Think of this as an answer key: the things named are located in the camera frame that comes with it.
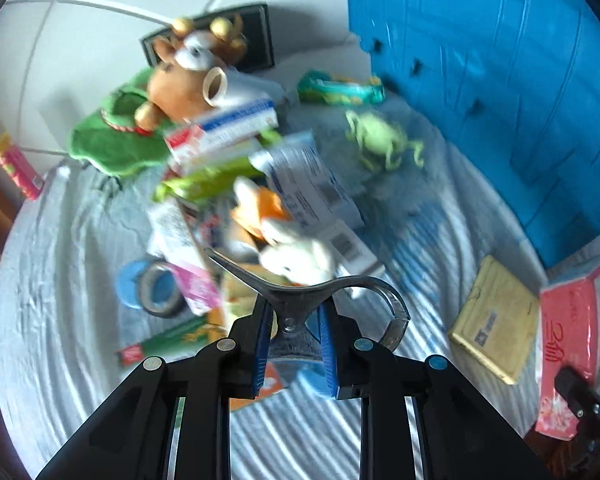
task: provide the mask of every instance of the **red box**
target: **red box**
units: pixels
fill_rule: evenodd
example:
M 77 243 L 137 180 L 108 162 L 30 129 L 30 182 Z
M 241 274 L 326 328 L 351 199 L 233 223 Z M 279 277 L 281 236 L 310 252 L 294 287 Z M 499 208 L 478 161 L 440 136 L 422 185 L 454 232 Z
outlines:
M 576 434 L 578 419 L 554 388 L 570 365 L 600 395 L 600 256 L 572 267 L 540 293 L 542 379 L 536 431 L 561 440 Z

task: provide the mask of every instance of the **stuffed toy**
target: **stuffed toy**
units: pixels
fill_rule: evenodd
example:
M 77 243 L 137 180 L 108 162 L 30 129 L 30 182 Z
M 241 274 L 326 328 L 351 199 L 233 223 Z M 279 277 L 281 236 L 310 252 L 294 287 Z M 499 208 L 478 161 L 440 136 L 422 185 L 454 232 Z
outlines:
M 275 218 L 262 220 L 262 231 L 275 242 L 260 251 L 260 265 L 298 285 L 317 285 L 333 278 L 336 261 L 320 240 Z
M 269 242 L 261 229 L 261 222 L 265 218 L 295 223 L 284 209 L 280 197 L 266 187 L 258 186 L 253 180 L 243 176 L 236 178 L 234 193 L 238 206 L 231 211 L 232 218 L 260 240 Z
M 402 154 L 406 150 L 413 150 L 413 161 L 417 167 L 424 166 L 424 143 L 421 140 L 409 140 L 399 126 L 393 126 L 371 112 L 359 115 L 353 110 L 348 110 L 345 117 L 351 128 L 346 137 L 358 143 L 360 161 L 369 170 L 377 171 L 378 166 L 366 156 L 367 153 L 384 158 L 384 168 L 391 171 L 400 167 Z
M 211 68 L 233 65 L 244 57 L 247 46 L 242 28 L 239 14 L 233 23 L 214 19 L 209 30 L 195 30 L 193 20 L 174 20 L 173 38 L 154 40 L 160 64 L 148 81 L 148 100 L 134 114 L 138 128 L 152 132 L 165 118 L 181 123 L 211 110 L 202 95 L 202 83 Z

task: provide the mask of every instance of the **black frame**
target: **black frame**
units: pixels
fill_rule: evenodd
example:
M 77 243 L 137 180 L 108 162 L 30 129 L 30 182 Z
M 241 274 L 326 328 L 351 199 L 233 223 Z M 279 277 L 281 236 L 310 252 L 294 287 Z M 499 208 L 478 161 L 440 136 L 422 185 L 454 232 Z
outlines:
M 259 2 L 240 7 L 230 7 L 218 10 L 218 12 L 195 16 L 193 20 L 196 22 L 196 28 L 204 29 L 215 18 L 224 16 L 232 20 L 236 14 L 240 14 L 244 22 L 243 35 L 248 46 L 247 54 L 236 64 L 236 68 L 241 72 L 256 72 L 256 70 L 273 67 L 275 60 L 269 25 L 269 6 L 267 4 Z M 172 35 L 173 33 L 169 27 L 163 27 L 140 39 L 149 66 L 155 67 L 160 62 L 154 50 L 154 39 L 158 36 L 170 38 Z

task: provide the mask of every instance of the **white plush toy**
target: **white plush toy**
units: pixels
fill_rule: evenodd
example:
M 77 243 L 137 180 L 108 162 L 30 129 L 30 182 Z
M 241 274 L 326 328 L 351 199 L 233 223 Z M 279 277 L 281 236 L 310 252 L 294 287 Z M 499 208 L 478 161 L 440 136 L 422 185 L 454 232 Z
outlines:
M 261 221 L 262 233 L 272 245 L 260 252 L 260 265 L 290 282 L 317 285 L 333 278 L 336 262 L 320 240 L 299 233 L 296 224 L 274 218 Z

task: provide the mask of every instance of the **plush bunny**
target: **plush bunny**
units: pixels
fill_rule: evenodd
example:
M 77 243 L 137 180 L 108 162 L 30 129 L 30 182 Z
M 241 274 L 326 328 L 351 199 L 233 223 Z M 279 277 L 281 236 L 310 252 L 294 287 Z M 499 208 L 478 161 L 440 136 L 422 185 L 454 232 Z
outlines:
M 298 285 L 328 282 L 335 273 L 336 261 L 320 240 L 304 237 L 289 222 L 273 218 L 262 220 L 262 231 L 275 241 L 260 252 L 260 265 Z
M 148 100 L 136 110 L 136 125 L 152 132 L 165 117 L 181 123 L 211 110 L 203 98 L 202 83 L 211 68 L 232 65 L 244 57 L 247 46 L 242 27 L 239 14 L 234 23 L 216 18 L 209 30 L 195 30 L 194 22 L 186 18 L 174 20 L 172 39 L 154 40 L 161 63 L 147 84 Z

